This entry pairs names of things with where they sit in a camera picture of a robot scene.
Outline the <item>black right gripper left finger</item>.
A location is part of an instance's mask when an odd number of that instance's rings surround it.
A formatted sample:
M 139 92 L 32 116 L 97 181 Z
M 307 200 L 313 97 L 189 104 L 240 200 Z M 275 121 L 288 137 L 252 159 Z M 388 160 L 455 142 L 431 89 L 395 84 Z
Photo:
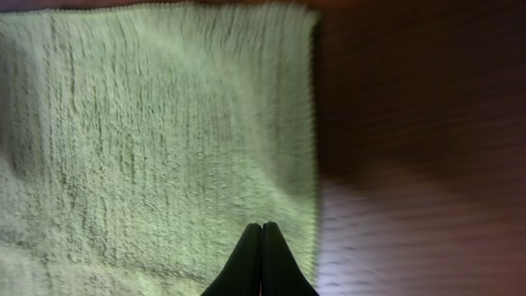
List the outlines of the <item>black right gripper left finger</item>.
M 259 296 L 261 292 L 261 230 L 249 224 L 219 275 L 201 296 Z

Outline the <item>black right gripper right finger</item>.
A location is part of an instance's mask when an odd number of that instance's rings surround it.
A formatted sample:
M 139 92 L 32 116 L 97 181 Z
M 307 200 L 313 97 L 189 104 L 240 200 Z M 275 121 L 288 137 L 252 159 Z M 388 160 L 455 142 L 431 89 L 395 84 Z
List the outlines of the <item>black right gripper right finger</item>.
M 298 267 L 275 222 L 262 230 L 261 295 L 318 296 Z

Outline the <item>green microfiber cloth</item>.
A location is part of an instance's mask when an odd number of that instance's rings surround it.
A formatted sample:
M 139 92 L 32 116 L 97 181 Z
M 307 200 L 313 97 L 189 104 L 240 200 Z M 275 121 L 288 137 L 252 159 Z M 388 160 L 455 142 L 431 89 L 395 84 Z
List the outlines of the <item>green microfiber cloth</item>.
M 318 19 L 283 3 L 2 14 L 2 294 L 198 295 L 267 221 L 314 280 Z

